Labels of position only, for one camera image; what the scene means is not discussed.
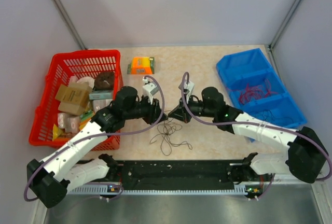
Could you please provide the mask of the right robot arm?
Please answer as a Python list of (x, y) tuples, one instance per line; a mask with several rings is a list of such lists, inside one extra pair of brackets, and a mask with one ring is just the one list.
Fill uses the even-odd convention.
[(263, 174), (292, 174), (305, 183), (318, 180), (328, 154), (313, 129), (287, 129), (263, 122), (227, 105), (214, 87), (203, 89), (201, 95), (198, 99), (186, 90), (168, 116), (184, 123), (189, 123), (193, 116), (209, 117), (210, 124), (222, 131), (254, 139), (279, 151), (271, 155), (255, 154), (242, 167), (246, 179), (255, 180)]

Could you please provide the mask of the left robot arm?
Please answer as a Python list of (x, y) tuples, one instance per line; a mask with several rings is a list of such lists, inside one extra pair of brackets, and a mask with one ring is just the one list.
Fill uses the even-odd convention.
[(127, 120), (143, 119), (150, 127), (163, 118), (164, 101), (154, 95), (161, 93), (157, 82), (148, 82), (143, 87), (143, 96), (131, 86), (122, 87), (116, 98), (95, 113), (85, 127), (53, 154), (33, 159), (26, 166), (27, 184), (23, 193), (25, 201), (31, 201), (27, 190), (31, 189), (46, 208), (59, 204), (72, 189), (104, 178), (113, 180), (118, 169), (110, 159), (97, 159), (82, 166), (77, 162), (95, 146), (112, 136), (120, 136)]

